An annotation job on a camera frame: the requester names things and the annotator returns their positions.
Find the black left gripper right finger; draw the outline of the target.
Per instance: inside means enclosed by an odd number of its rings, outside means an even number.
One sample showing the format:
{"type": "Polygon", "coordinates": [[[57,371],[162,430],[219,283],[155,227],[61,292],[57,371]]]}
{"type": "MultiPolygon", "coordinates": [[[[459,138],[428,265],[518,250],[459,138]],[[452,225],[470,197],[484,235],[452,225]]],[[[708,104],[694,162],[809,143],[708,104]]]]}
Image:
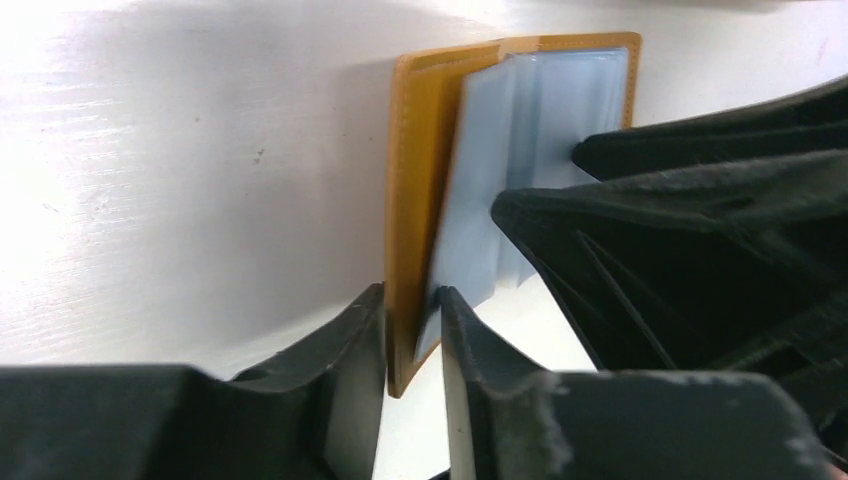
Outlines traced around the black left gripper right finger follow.
{"type": "Polygon", "coordinates": [[[758,374],[555,372],[439,291],[453,479],[829,479],[800,407],[758,374]]]}

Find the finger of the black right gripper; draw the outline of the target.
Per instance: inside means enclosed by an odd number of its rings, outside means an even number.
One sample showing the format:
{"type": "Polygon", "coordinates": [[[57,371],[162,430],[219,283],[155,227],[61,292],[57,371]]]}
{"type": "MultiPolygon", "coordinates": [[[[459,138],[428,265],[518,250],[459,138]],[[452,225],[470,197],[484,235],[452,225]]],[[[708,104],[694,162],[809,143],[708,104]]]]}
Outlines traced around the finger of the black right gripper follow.
{"type": "Polygon", "coordinates": [[[595,134],[572,161],[601,181],[847,147],[847,78],[768,102],[595,134]]]}
{"type": "Polygon", "coordinates": [[[774,379],[847,452],[847,154],[500,193],[496,225],[603,370],[774,379]]]}

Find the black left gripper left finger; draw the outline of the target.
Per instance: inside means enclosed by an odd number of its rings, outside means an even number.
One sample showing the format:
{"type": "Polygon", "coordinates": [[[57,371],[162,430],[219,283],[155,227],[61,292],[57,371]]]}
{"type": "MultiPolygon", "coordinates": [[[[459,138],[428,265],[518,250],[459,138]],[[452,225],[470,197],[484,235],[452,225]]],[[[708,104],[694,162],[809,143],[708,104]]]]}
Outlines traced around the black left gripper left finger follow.
{"type": "Polygon", "coordinates": [[[384,288],[224,381],[187,365],[5,368],[5,479],[368,479],[384,288]]]}

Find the yellow leather card holder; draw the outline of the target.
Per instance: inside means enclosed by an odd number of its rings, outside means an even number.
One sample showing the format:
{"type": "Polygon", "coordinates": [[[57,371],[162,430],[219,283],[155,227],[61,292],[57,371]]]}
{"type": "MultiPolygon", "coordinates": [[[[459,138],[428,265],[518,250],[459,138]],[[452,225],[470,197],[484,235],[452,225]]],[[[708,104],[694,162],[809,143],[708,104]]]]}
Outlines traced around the yellow leather card holder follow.
{"type": "Polygon", "coordinates": [[[638,33],[541,35],[400,56],[391,84],[385,220],[388,390],[439,344],[436,292],[471,306],[534,274],[490,216],[496,196],[567,188],[587,137],[632,123],[638,33]]]}

